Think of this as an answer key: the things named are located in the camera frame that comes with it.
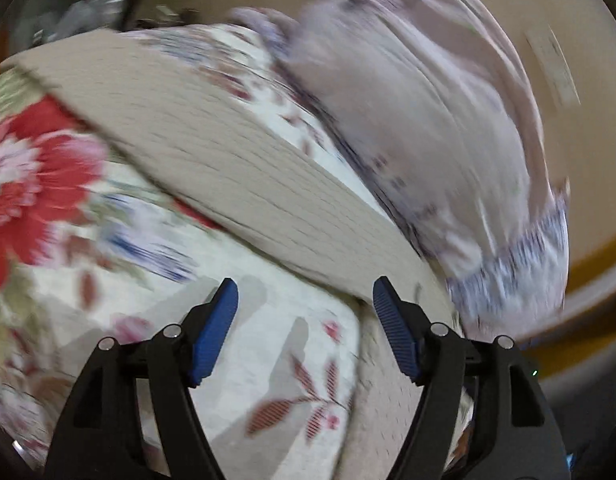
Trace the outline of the red peony floral quilt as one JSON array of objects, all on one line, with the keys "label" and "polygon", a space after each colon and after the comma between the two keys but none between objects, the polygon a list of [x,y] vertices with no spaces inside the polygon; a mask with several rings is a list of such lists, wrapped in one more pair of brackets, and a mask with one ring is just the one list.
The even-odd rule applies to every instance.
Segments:
[{"label": "red peony floral quilt", "polygon": [[30,78],[0,75],[0,304],[137,310],[198,278],[217,232]]}]

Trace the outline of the white label sticker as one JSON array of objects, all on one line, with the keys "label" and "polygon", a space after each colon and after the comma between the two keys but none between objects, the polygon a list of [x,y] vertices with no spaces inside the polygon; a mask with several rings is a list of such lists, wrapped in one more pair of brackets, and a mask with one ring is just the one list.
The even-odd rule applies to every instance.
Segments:
[{"label": "white label sticker", "polygon": [[536,55],[550,94],[559,108],[571,108],[581,104],[569,64],[553,29],[536,26],[526,30],[528,44]]}]

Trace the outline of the beige cable-knit sweater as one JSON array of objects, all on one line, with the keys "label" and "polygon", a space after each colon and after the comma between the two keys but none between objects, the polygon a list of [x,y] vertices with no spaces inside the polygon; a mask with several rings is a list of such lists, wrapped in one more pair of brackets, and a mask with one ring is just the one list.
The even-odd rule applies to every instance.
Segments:
[{"label": "beige cable-knit sweater", "polygon": [[[433,320],[453,324],[455,316],[435,274],[387,214],[223,89],[128,35],[89,32],[14,55],[0,75],[8,70],[38,84],[160,191],[286,272],[369,308],[376,339],[396,366],[370,379],[365,396],[355,393],[330,479],[388,478],[422,391],[400,373],[374,313],[373,284],[387,276]],[[170,479],[146,380],[138,380],[137,395],[144,453],[157,479]],[[22,449],[0,425],[0,479],[44,478],[46,460],[34,469]]]}]

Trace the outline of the dark clutter pile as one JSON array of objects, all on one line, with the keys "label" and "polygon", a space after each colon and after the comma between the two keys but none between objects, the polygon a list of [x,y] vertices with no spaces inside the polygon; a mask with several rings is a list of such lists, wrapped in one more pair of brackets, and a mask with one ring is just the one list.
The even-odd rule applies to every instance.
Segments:
[{"label": "dark clutter pile", "polygon": [[127,0],[14,0],[5,14],[8,53],[116,27],[126,4]]}]

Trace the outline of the white floral bed sheet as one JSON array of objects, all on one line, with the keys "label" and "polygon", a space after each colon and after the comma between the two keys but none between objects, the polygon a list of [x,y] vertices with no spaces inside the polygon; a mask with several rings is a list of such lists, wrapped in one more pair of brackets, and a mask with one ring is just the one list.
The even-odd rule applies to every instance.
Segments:
[{"label": "white floral bed sheet", "polygon": [[[128,32],[214,84],[277,136],[381,211],[337,153],[261,38],[233,25]],[[95,134],[73,128],[72,138]],[[15,130],[0,156],[57,159]],[[329,479],[347,439],[355,393],[390,372],[387,344],[376,339],[369,308],[286,272],[269,258],[145,180],[113,148],[85,160],[67,154],[75,179],[59,188],[81,192],[76,216],[44,223],[24,249],[46,239],[46,266],[28,266],[17,252],[0,263],[0,425],[40,468],[60,411],[95,342],[148,339],[179,321],[191,300],[204,300],[228,276],[239,306],[211,377],[191,391],[212,451],[229,479]],[[9,177],[0,168],[2,180]]]}]

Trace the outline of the lavender floral pillow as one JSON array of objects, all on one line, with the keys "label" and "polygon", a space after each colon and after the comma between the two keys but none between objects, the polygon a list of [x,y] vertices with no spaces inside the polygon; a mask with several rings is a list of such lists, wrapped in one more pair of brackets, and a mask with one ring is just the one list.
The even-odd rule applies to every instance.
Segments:
[{"label": "lavender floral pillow", "polygon": [[562,309],[568,193],[550,183],[521,59],[480,0],[236,8],[413,247],[472,336]]}]

